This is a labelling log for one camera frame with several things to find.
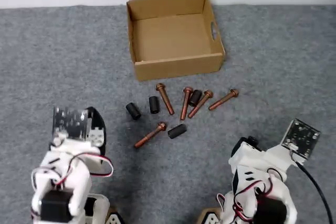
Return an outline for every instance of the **bolt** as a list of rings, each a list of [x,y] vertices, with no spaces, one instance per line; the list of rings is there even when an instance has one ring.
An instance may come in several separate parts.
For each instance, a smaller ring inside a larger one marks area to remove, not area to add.
[[[173,115],[175,112],[173,110],[173,107],[172,105],[170,104],[170,101],[169,101],[169,98],[168,98],[168,95],[165,91],[165,85],[162,84],[162,83],[158,83],[156,85],[156,90],[158,90],[158,92],[160,92],[160,95],[162,97],[162,100],[164,101],[164,104],[166,104],[166,107],[167,107],[167,110],[169,112],[170,115]]]
[[[150,133],[148,133],[143,139],[141,139],[140,141],[138,141],[134,147],[135,148],[139,148],[142,145],[144,145],[144,143],[146,143],[149,139],[153,138],[154,136],[156,136],[160,131],[165,131],[167,128],[167,125],[164,122],[160,122],[158,123],[156,129]]]
[[[192,118],[197,111],[203,106],[203,104],[209,99],[212,98],[214,96],[213,92],[211,90],[207,90],[204,92],[204,96],[202,97],[202,99],[198,102],[198,104],[196,105],[196,107],[194,107],[194,109],[189,113],[188,117]]]
[[[184,120],[185,117],[187,116],[188,101],[189,101],[189,97],[191,93],[193,92],[193,88],[185,87],[183,92],[185,93],[185,95],[184,95],[184,100],[183,100],[183,105],[182,105],[181,116],[180,116],[181,120]]]
[[[227,94],[226,96],[224,96],[223,98],[221,98],[220,100],[209,106],[209,110],[214,110],[224,102],[230,100],[232,97],[237,97],[238,95],[239,91],[237,89],[231,89],[229,94]]]

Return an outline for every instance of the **black spacer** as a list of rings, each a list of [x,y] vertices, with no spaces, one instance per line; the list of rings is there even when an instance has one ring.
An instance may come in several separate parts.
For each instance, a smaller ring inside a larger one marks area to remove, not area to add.
[[[195,89],[191,97],[189,98],[188,104],[192,107],[195,107],[200,101],[202,96],[201,90]]]
[[[187,131],[185,124],[180,124],[168,131],[168,136],[173,139]]]
[[[129,104],[127,104],[126,109],[134,120],[137,120],[141,117],[140,111],[138,110],[137,106],[135,106],[133,102],[130,102]]]
[[[152,114],[157,114],[160,111],[159,99],[156,96],[149,97],[149,108]]]

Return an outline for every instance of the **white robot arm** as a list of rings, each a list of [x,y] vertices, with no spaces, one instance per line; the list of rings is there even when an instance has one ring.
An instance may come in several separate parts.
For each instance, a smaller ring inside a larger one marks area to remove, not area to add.
[[[90,194],[91,176],[109,177],[113,165],[105,157],[106,127],[93,107],[54,108],[52,142],[32,171],[34,224],[105,224],[110,208],[103,195]],[[109,170],[104,171],[104,164]],[[117,213],[113,223],[123,223]]]
[[[296,223],[297,211],[285,185],[286,171],[290,165],[302,169],[319,136],[319,131],[294,119],[281,143],[267,151],[258,148],[255,138],[242,137],[229,159],[234,175],[232,191],[217,194],[220,213],[208,211],[201,216],[202,223]],[[329,215],[324,196],[322,199]]]

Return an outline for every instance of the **open cardboard box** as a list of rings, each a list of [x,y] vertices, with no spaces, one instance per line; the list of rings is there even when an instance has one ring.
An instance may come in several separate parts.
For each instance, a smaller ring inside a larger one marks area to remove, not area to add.
[[[127,2],[138,80],[218,71],[225,51],[209,0]]]

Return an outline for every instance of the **wire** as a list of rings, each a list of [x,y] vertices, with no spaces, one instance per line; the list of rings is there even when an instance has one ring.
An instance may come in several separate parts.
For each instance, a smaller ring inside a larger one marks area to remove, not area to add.
[[[62,183],[64,183],[66,181],[66,179],[68,178],[68,176],[70,175],[71,171],[72,171],[72,168],[71,168],[71,163],[79,156],[82,156],[82,155],[88,155],[88,156],[93,156],[93,157],[96,157],[102,161],[105,161],[107,162],[110,167],[111,167],[111,171],[108,172],[108,173],[90,173],[90,175],[92,176],[98,176],[98,177],[110,177],[112,176],[113,174],[113,164],[112,164],[112,161],[108,158],[108,157],[105,157],[103,155],[100,155],[100,154],[97,154],[97,153],[92,153],[92,152],[82,152],[82,153],[79,153],[75,156],[73,156],[70,161],[69,161],[69,165],[68,165],[68,170],[67,170],[67,173],[66,175],[59,181],[56,183],[56,186],[59,186],[61,185]]]
[[[225,197],[224,197],[224,195],[223,195],[223,194],[217,194],[217,195],[216,195],[216,199],[217,199],[219,205],[221,206],[222,212],[224,212],[224,202],[225,202]]]
[[[239,205],[239,203],[236,201],[236,197],[239,195],[239,194],[242,194],[248,190],[250,190],[251,188],[253,188],[256,184],[262,182],[264,184],[264,191],[261,192],[261,195],[263,196],[267,196],[270,194],[270,192],[273,190],[273,182],[271,180],[271,178],[268,178],[268,181],[270,182],[270,187],[269,189],[266,191],[266,184],[262,181],[262,180],[257,180],[255,182],[253,182],[252,184],[250,184],[249,186],[247,186],[246,188],[244,188],[243,190],[241,190],[240,192],[238,192],[234,198],[233,198],[233,206],[232,206],[232,209],[233,211],[235,212],[235,215],[238,216],[242,221],[245,221],[245,222],[251,222],[253,221],[253,217],[247,217],[245,214],[243,214],[243,208]]]
[[[329,205],[328,205],[328,202],[319,186],[319,184],[317,184],[317,182],[315,181],[315,179],[312,177],[312,175],[307,171],[307,169],[301,165],[298,161],[294,160],[293,159],[293,156],[292,156],[292,152],[291,152],[291,158],[292,160],[297,164],[297,166],[308,176],[308,178],[310,179],[310,181],[312,181],[312,183],[314,184],[317,192],[319,193],[319,195],[321,196],[321,199],[323,201],[323,204],[324,204],[324,207],[326,208],[326,211],[327,211],[327,215],[328,215],[328,219],[329,219],[329,224],[333,224],[333,219],[332,219],[332,214],[331,214],[331,211],[330,211],[330,208],[329,208]]]
[[[276,169],[274,169],[274,168],[268,168],[268,169],[267,169],[267,173],[269,173],[269,172],[268,172],[269,170],[274,170],[277,174],[279,174],[279,176],[280,176],[280,178],[281,178],[281,181],[284,182],[284,181],[283,181],[283,177],[282,177],[281,173],[280,173],[278,170],[276,170]]]
[[[47,167],[47,166],[37,167],[32,171],[32,173],[30,175],[30,178],[32,180],[31,181],[31,184],[32,184],[31,186],[33,187],[34,191],[36,191],[36,189],[37,189],[35,176],[36,176],[36,173],[40,170],[43,170],[44,172],[52,172],[52,173],[56,174],[58,178],[51,178],[51,181],[62,178],[62,176],[57,171],[55,171],[53,169],[53,167]]]

